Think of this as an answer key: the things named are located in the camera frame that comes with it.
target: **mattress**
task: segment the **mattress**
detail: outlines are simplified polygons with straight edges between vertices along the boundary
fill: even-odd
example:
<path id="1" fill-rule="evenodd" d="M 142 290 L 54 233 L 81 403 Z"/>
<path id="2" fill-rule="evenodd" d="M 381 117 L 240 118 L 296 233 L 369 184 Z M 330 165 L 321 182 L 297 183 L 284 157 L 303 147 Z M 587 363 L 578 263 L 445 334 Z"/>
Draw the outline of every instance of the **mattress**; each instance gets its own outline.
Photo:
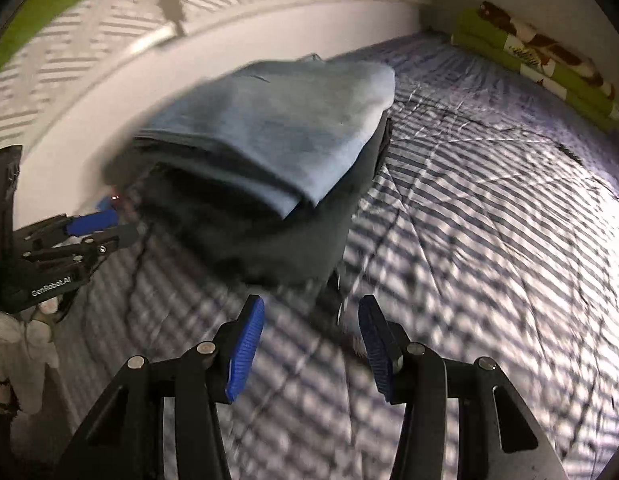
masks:
<path id="1" fill-rule="evenodd" d="M 347 57 L 395 69 L 393 139 L 353 218 L 337 321 L 311 287 L 258 290 L 266 325 L 252 374 L 218 411 L 232 478 L 389 478 L 403 407 L 384 402 L 360 357 L 365 294 L 445 358 L 496 359 L 569 477 L 596 478 L 619 444 L 617 151 L 544 89 L 443 36 Z M 58 327 L 74 427 L 129 356 L 180 355 L 253 291 L 220 280 L 168 230 L 142 227 Z M 173 421 L 168 402 L 168 479 Z M 458 437 L 451 404 L 446 478 Z"/>

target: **textured wall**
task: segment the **textured wall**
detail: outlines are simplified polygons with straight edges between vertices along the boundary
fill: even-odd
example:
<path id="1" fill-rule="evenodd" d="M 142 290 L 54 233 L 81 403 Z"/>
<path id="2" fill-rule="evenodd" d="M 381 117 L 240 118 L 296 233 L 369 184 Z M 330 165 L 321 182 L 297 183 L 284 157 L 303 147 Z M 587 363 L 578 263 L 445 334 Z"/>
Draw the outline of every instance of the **textured wall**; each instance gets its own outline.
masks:
<path id="1" fill-rule="evenodd" d="M 59 98 L 28 132 L 34 136 L 56 108 L 61 110 L 22 165 L 15 226 L 58 211 L 92 210 L 107 193 L 107 182 L 128 179 L 118 174 L 110 180 L 108 173 L 105 180 L 103 167 L 137 125 L 202 80 L 260 59 L 291 60 L 312 52 L 329 58 L 420 28 L 420 5 L 404 1 L 331 0 L 273 8 L 257 4 L 256 9 L 244 9 L 237 20 L 225 14 L 218 25 L 208 22 L 205 32 L 152 48 L 108 70 L 99 84 L 86 84 L 93 78 L 88 75 L 76 83 L 85 88 L 80 99 L 76 89 Z"/>
<path id="2" fill-rule="evenodd" d="M 266 0 L 181 1 L 185 20 L 203 22 Z M 75 82 L 165 23 L 158 0 L 83 0 L 63 12 L 0 72 L 0 147 L 23 142 L 23 133 Z"/>

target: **blue gripper pad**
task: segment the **blue gripper pad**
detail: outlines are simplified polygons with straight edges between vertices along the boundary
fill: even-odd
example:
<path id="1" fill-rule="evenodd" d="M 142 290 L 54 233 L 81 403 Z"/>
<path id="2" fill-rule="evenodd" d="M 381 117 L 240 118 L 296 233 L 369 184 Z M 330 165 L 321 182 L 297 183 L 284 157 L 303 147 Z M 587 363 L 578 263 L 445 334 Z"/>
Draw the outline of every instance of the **blue gripper pad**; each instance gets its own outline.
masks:
<path id="1" fill-rule="evenodd" d="M 76 217 L 73 222 L 67 224 L 65 231 L 70 236 L 85 236 L 116 225 L 118 225 L 118 215 L 113 209 L 106 209 L 91 215 Z"/>
<path id="2" fill-rule="evenodd" d="M 100 202 L 96 204 L 96 209 L 99 211 L 104 211 L 105 209 L 112 208 L 112 202 L 114 197 L 112 193 L 107 193 L 104 197 L 100 199 Z"/>
<path id="3" fill-rule="evenodd" d="M 238 337 L 229 360 L 229 375 L 225 387 L 225 395 L 229 402 L 234 402 L 244 390 L 249 372 L 252 369 L 252 362 L 256 355 L 264 321 L 265 304 L 260 296 L 256 296 L 251 314 L 243 327 L 243 332 Z"/>
<path id="4" fill-rule="evenodd" d="M 382 323 L 387 326 L 376 299 L 373 296 L 363 297 L 358 306 L 358 326 L 361 329 L 376 387 L 385 396 L 385 400 L 391 402 L 393 365 L 379 332 L 382 329 L 379 324 Z"/>

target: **light blue towel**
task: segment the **light blue towel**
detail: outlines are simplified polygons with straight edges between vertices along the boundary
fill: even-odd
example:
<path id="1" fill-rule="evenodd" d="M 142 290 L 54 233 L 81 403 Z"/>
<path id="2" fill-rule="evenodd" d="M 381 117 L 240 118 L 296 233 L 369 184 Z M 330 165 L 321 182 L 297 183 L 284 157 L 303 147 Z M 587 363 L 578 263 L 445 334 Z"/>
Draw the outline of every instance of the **light blue towel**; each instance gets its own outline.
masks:
<path id="1" fill-rule="evenodd" d="M 384 64 L 259 62 L 196 87 L 137 136 L 205 152 L 230 149 L 316 205 L 352 167 L 394 90 L 394 71 Z M 298 202 L 288 197 L 273 208 L 284 218 Z"/>

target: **white cloth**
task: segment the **white cloth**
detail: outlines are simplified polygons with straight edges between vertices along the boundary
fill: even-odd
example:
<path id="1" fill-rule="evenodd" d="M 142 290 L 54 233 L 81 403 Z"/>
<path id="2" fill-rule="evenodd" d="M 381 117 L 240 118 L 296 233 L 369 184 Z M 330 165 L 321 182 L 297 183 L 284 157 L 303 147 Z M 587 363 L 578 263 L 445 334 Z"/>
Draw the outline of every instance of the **white cloth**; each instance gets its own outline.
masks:
<path id="1" fill-rule="evenodd" d="M 25 323 L 0 312 L 0 403 L 10 402 L 13 389 L 21 410 L 39 412 L 45 364 L 58 368 L 51 326 L 38 319 Z"/>

